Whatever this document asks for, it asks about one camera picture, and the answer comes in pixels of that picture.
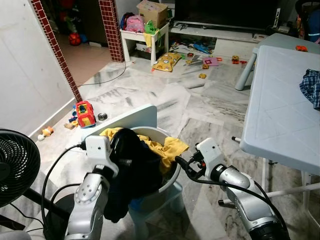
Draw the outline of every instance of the white wall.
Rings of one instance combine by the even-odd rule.
[[[74,96],[28,0],[0,2],[0,128],[29,135]]]
[[[115,0],[115,6],[118,14],[119,23],[125,13],[138,14],[137,5],[140,0]]]

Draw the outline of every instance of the black fabric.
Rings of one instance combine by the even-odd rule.
[[[118,165],[119,173],[110,183],[103,214],[106,219],[117,223],[127,214],[132,199],[151,194],[161,187],[161,157],[128,128],[119,130],[113,136],[111,148],[110,159]]]

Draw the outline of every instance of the television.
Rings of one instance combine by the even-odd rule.
[[[279,0],[175,0],[179,23],[265,30],[273,26]]]

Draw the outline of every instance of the red brick pillar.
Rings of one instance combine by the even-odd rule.
[[[122,49],[118,15],[115,0],[99,0],[104,30],[111,59],[122,63],[125,60]]]
[[[66,80],[68,81],[68,84],[74,94],[76,101],[77,102],[82,101],[82,98],[80,96],[80,92],[77,88],[77,85],[74,81],[74,78],[71,76],[70,70],[69,70],[67,63],[66,63],[66,60],[65,60],[65,58],[61,52],[61,49],[57,43],[56,37],[51,29],[51,26],[49,25],[47,16],[44,12],[44,9],[41,5],[40,0],[31,0],[31,3],[32,3],[33,9],[35,11],[35,14],[41,23],[42,29],[43,29],[43,31],[49,41],[49,44],[53,50],[53,53],[56,57],[56,60],[60,64],[60,67],[66,77]]]

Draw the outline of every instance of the pink backpack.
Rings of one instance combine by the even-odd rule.
[[[144,28],[143,18],[139,15],[128,17],[128,19],[126,20],[125,30],[135,32],[135,33],[144,33],[145,28]]]

